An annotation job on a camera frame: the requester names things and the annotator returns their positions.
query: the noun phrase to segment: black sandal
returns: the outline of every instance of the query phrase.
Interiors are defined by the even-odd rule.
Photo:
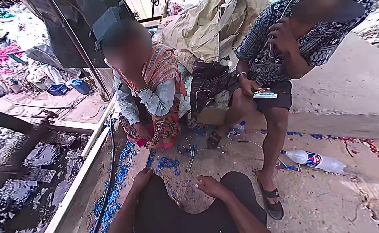
[[[275,189],[275,190],[273,190],[271,192],[265,191],[264,188],[263,188],[263,185],[261,185],[261,182],[259,181],[259,179],[257,179],[257,181],[259,182],[261,194],[263,195],[264,207],[267,210],[268,214],[274,220],[281,220],[283,218],[283,216],[284,216],[284,210],[283,210],[283,206],[281,205],[280,200],[278,200],[278,202],[275,203],[275,204],[271,204],[269,202],[269,200],[266,198],[266,197],[268,197],[268,198],[277,198],[277,197],[280,197],[278,195],[278,190]]]
[[[211,149],[216,149],[218,146],[218,143],[220,143],[221,136],[218,135],[215,130],[211,133],[210,137],[207,140],[207,146]]]

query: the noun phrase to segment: bottle label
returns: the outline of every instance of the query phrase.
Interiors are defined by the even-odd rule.
[[[320,155],[309,152],[309,151],[306,151],[306,153],[309,156],[309,158],[305,162],[305,165],[307,165],[309,167],[317,167],[317,165],[319,165],[321,163],[321,156]]]
[[[229,135],[238,136],[238,135],[240,135],[241,133],[237,133],[234,129],[232,129],[228,134],[229,134]]]

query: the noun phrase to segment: black and white patterned shirt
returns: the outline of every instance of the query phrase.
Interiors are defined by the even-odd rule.
[[[282,71],[284,54],[281,53],[270,58],[268,55],[269,48],[266,45],[269,27],[281,18],[289,1],[281,0],[265,8],[235,51],[239,60],[249,62],[250,71],[248,75],[261,87],[273,82],[290,80],[290,77]],[[283,17],[289,17],[292,6],[299,1],[292,0]],[[372,11],[376,0],[355,1],[365,7],[365,13],[361,17],[345,22],[316,24],[306,35],[297,40],[300,46],[300,55],[310,66],[325,64],[345,36]]]

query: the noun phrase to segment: person's hand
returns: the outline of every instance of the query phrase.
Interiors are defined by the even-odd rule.
[[[146,167],[136,174],[131,190],[136,193],[140,193],[149,181],[149,178],[153,175],[152,169]]]
[[[270,27],[268,36],[270,38],[268,41],[275,45],[277,50],[282,53],[299,50],[297,40],[292,33],[290,18],[283,17],[277,20],[276,23]]]
[[[200,175],[197,177],[197,180],[200,180],[201,183],[195,184],[195,187],[202,190],[210,197],[219,198],[222,200],[231,194],[230,190],[211,176]]]
[[[245,95],[253,96],[254,92],[262,91],[263,89],[258,85],[257,82],[253,80],[248,80],[246,77],[239,77],[239,82],[241,85],[242,92]]]
[[[148,140],[148,141],[152,139],[152,135],[148,131],[148,128],[146,127],[146,125],[142,123],[135,123],[133,124],[133,127],[136,129],[136,132],[138,133],[138,136],[141,139]]]

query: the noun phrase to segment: white plastic bottle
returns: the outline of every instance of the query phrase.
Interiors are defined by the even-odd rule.
[[[231,140],[237,139],[237,137],[244,133],[245,121],[242,121],[240,124],[234,125],[231,131],[228,133],[227,137]]]
[[[325,170],[326,172],[344,173],[346,167],[341,161],[327,156],[321,156],[316,153],[303,150],[281,151],[296,163],[303,164],[309,167],[315,167]]]

